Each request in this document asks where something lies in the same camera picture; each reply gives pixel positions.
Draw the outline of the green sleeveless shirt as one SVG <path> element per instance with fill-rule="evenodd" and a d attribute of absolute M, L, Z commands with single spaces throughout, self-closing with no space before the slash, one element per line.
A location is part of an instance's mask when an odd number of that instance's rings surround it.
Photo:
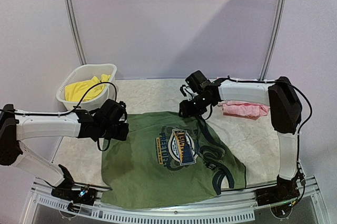
<path fill-rule="evenodd" d="M 126 141 L 102 154 L 101 201 L 123 209 L 180 206 L 219 196 L 222 183 L 246 187 L 246 167 L 198 117 L 175 112 L 133 114 Z"/>

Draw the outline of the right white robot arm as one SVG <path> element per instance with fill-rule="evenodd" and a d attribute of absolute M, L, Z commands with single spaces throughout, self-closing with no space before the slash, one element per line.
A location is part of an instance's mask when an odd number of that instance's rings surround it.
<path fill-rule="evenodd" d="M 288 201 L 299 197 L 297 180 L 303 179 L 299 163 L 299 131 L 302 105 L 298 89 L 287 77 L 276 80 L 242 80 L 222 77 L 207 79 L 199 70 L 190 74 L 180 87 L 186 98 L 179 104 L 179 116 L 200 118 L 209 106 L 221 101 L 238 100 L 266 105 L 271 124 L 277 133 L 280 148 L 279 174 L 276 185 L 257 189 L 258 205 Z"/>

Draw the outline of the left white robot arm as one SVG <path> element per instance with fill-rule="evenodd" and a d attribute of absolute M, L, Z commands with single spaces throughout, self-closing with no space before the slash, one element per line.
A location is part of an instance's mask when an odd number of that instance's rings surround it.
<path fill-rule="evenodd" d="M 33 113 L 15 110 L 12 104 L 1 109 L 1 165 L 25 170 L 43 179 L 67 200 L 78 196 L 70 172 L 34 153 L 23 140 L 44 137 L 101 138 L 125 141 L 128 134 L 126 104 L 106 100 L 92 111 L 74 108 L 64 113 Z"/>

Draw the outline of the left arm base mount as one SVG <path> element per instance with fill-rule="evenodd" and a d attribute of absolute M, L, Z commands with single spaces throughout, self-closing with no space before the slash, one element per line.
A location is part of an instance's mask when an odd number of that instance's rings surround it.
<path fill-rule="evenodd" d="M 53 186 L 51 195 L 53 197 L 69 201 L 67 211 L 79 213 L 81 205 L 92 206 L 94 204 L 97 190 L 86 186 L 77 186 L 70 172 L 59 165 L 63 180 L 58 186 Z"/>

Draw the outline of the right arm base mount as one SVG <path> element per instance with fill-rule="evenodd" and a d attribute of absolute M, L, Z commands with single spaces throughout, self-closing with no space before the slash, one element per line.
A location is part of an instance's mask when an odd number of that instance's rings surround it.
<path fill-rule="evenodd" d="M 255 190 L 255 200 L 258 206 L 269 205 L 272 215 L 283 219 L 290 216 L 293 208 L 303 198 L 305 184 L 303 174 L 296 174 L 291 180 L 278 176 L 275 186 Z"/>

